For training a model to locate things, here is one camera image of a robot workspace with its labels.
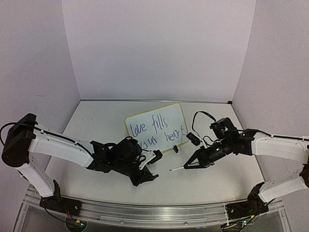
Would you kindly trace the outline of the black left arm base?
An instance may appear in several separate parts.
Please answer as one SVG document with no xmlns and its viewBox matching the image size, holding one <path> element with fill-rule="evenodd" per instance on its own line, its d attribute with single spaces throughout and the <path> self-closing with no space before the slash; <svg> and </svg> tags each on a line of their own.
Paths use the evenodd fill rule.
<svg viewBox="0 0 309 232">
<path fill-rule="evenodd" d="M 82 202 L 79 200 L 63 197 L 60 193 L 59 184 L 53 180 L 54 183 L 54 192 L 50 197 L 43 197 L 40 200 L 39 206 L 47 210 L 52 210 L 59 213 L 66 213 L 70 216 L 78 216 Z"/>
</svg>

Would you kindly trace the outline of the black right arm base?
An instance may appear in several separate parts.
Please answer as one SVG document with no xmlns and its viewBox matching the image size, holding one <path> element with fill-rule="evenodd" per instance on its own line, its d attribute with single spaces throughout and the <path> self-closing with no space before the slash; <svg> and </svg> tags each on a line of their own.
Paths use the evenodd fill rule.
<svg viewBox="0 0 309 232">
<path fill-rule="evenodd" d="M 258 196 L 259 190 L 264 182 L 261 182 L 254 186 L 249 193 L 247 200 L 230 203 L 225 206 L 229 219 L 245 218 L 253 215 L 258 215 L 268 212 L 269 208 L 267 203 L 263 202 Z"/>
</svg>

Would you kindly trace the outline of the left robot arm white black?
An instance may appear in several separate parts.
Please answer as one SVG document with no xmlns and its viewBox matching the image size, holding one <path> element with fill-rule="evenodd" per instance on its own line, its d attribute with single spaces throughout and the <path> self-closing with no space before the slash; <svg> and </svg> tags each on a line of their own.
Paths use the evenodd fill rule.
<svg viewBox="0 0 309 232">
<path fill-rule="evenodd" d="M 36 167 L 34 153 L 70 161 L 95 172 L 115 171 L 129 177 L 136 187 L 158 178 L 147 165 L 163 157 L 160 150 L 143 149 L 131 136 L 117 144 L 73 139 L 44 128 L 36 118 L 34 114 L 27 114 L 18 122 L 1 127 L 1 130 L 9 129 L 6 138 L 0 141 L 3 145 L 1 158 L 32 184 L 54 210 L 61 210 L 65 200 L 57 181 Z"/>
</svg>

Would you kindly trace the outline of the white marker pen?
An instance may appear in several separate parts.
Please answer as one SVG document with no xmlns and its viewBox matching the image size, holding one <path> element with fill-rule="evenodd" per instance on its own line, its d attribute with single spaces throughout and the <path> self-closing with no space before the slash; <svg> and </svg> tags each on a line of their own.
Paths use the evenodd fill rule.
<svg viewBox="0 0 309 232">
<path fill-rule="evenodd" d="M 173 168 L 173 169 L 170 169 L 169 171 L 173 172 L 173 171 L 178 171 L 178 170 L 183 170 L 184 167 L 177 167 L 177 168 Z"/>
</svg>

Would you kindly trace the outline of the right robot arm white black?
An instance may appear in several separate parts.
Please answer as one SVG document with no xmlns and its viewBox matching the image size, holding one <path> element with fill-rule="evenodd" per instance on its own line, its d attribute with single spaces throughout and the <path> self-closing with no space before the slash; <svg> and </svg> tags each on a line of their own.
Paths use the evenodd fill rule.
<svg viewBox="0 0 309 232">
<path fill-rule="evenodd" d="M 261 130 L 238 130 L 230 118 L 222 118 L 210 125 L 217 141 L 209 147 L 201 146 L 184 164 L 185 169 L 204 169 L 229 154 L 269 156 L 293 160 L 303 165 L 290 177 L 280 181 L 258 184 L 252 189 L 253 196 L 267 203 L 277 197 L 309 187 L 309 139 L 271 135 Z"/>
</svg>

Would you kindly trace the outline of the yellow framed small whiteboard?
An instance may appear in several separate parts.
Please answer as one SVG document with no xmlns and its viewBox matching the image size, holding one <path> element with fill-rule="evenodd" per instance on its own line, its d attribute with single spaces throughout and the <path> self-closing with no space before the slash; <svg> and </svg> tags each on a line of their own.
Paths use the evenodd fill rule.
<svg viewBox="0 0 309 232">
<path fill-rule="evenodd" d="M 180 103 L 165 105 L 125 119 L 128 135 L 144 150 L 170 151 L 189 141 Z"/>
</svg>

